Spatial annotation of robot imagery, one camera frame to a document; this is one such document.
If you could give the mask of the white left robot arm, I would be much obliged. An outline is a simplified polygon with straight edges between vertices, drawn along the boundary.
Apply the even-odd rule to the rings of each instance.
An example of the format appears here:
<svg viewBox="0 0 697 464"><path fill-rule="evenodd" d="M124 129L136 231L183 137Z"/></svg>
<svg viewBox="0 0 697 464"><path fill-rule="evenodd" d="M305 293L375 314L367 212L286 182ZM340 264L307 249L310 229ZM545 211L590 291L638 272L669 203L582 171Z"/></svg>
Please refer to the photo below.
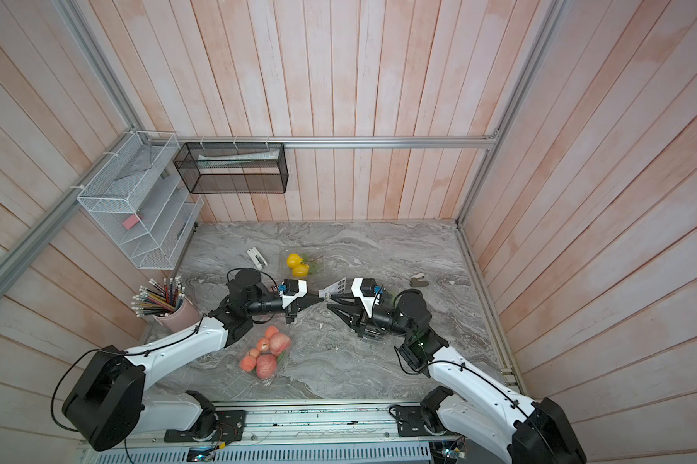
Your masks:
<svg viewBox="0 0 697 464"><path fill-rule="evenodd" d="M304 280L268 287L257 269L238 270L227 286L218 309L184 330L128 350L110 345L87 352L90 362L61 413L93 450L104 452L132 434L157 430L181 431L195 441L211 439L218 414L205 396L189 391L183 399L147 400L147 390L176 369L238 342L255 317L282 314L292 322L322 300Z"/></svg>

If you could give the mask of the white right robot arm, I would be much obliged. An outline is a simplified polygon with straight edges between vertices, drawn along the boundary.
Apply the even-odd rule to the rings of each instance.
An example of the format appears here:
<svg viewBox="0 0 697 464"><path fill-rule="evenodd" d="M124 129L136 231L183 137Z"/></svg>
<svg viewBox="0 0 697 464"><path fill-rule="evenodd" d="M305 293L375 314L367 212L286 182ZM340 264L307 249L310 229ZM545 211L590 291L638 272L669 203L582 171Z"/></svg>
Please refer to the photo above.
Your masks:
<svg viewBox="0 0 697 464"><path fill-rule="evenodd" d="M350 292L331 296L327 307L361 338L393 334L404 340L395 349L404 372L438 384L421 403L430 433L462 435L505 463L586 462L564 410L549 398L515 392L470 363L433 330L420 290L386 301L375 280L356 278Z"/></svg>

